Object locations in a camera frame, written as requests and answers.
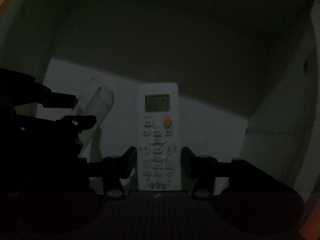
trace orange button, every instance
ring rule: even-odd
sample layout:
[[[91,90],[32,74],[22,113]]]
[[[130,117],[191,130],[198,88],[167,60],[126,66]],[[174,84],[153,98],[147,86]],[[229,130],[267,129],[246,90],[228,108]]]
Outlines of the orange button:
[[[172,125],[172,120],[169,117],[167,117],[163,120],[164,127],[169,128],[171,125]]]

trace white remote control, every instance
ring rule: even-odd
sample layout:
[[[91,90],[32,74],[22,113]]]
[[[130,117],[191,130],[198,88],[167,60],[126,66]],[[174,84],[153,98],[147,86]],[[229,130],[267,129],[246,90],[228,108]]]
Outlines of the white remote control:
[[[181,190],[177,84],[139,86],[137,150],[139,190]]]

